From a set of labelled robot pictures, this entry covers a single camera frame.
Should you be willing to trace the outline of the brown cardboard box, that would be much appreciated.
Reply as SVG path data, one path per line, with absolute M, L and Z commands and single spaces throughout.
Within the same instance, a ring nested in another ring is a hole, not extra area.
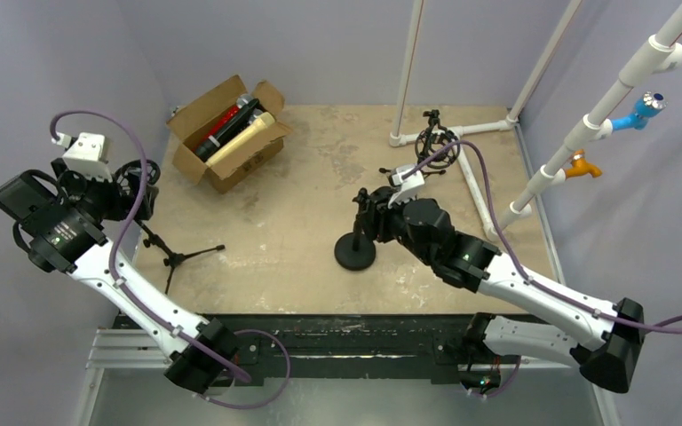
M 279 120 L 285 98 L 270 82 L 248 91 L 233 75 L 167 121 L 178 139 L 173 166 L 197 185 L 227 193 L 277 155 L 291 128 Z

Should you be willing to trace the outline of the red glitter microphone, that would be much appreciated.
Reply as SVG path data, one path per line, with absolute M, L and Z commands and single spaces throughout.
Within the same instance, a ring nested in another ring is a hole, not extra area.
M 223 115 L 216 121 L 214 126 L 206 133 L 201 144 L 205 144 L 207 141 L 214 143 L 218 138 L 216 134 L 239 112 L 240 106 L 231 106 Z

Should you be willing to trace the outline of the tripod shock mount stand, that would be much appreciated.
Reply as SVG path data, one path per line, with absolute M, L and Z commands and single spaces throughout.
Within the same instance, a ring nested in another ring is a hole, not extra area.
M 416 163 L 436 154 L 447 143 L 456 141 L 456 134 L 441 124 L 439 109 L 424 111 L 423 117 L 428 118 L 428 126 L 415 139 Z M 446 174 L 446 169 L 457 161 L 460 153 L 461 147 L 456 146 L 447 152 L 437 154 L 432 161 L 427 163 L 428 171 L 422 172 L 423 178 L 427 179 L 431 175 Z

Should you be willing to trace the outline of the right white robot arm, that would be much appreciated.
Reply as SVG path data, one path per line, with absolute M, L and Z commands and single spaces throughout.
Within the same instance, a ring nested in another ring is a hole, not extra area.
M 536 323 L 498 315 L 476 316 L 465 343 L 493 356 L 528 355 L 578 367 L 589 382 L 615 393 L 630 390 L 645 333 L 635 328 L 643 306 L 627 297 L 598 299 L 536 275 L 497 245 L 458 231 L 430 198 L 400 205 L 394 190 L 362 188 L 355 228 L 371 244 L 395 241 L 453 288 L 503 300 L 535 316 Z

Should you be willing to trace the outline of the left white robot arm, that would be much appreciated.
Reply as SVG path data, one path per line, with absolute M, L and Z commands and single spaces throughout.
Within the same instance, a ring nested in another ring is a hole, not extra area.
M 133 161 L 116 172 L 103 166 L 95 177 L 57 158 L 52 169 L 25 170 L 0 185 L 0 210 L 12 219 L 12 237 L 28 260 L 93 288 L 132 319 L 169 360 L 164 375 L 178 387 L 203 394 L 226 375 L 248 382 L 234 363 L 237 335 L 174 303 L 104 232 L 106 221 L 127 228 L 152 216 L 158 165 Z

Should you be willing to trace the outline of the round base microphone stand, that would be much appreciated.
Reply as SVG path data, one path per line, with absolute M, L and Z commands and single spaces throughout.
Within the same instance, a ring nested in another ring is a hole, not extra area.
M 369 268 L 376 260 L 374 242 L 365 234 L 362 222 L 369 206 L 369 193 L 362 187 L 353 202 L 358 204 L 353 221 L 353 230 L 342 235 L 334 246 L 334 258 L 347 271 L 360 272 Z

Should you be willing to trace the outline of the black glitter microphone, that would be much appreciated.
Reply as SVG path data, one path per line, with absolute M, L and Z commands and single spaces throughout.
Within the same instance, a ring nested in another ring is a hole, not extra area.
M 206 162 L 209 157 L 216 153 L 219 149 L 224 147 L 226 143 L 237 136 L 244 130 L 252 121 L 264 112 L 260 101 L 250 94 L 241 95 L 235 102 L 235 105 L 241 107 L 239 112 L 216 134 L 218 137 L 214 143 L 207 141 L 205 144 L 199 144 L 194 149 L 194 154 L 203 162 Z

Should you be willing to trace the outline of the cream microphone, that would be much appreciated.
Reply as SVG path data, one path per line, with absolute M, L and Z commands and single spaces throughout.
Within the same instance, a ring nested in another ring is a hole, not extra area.
M 208 168 L 225 160 L 226 157 L 235 153 L 239 148 L 244 146 L 250 139 L 254 138 L 258 133 L 268 129 L 275 123 L 275 118 L 270 113 L 263 113 L 258 115 L 251 124 L 228 142 L 223 148 L 219 149 L 205 162 Z

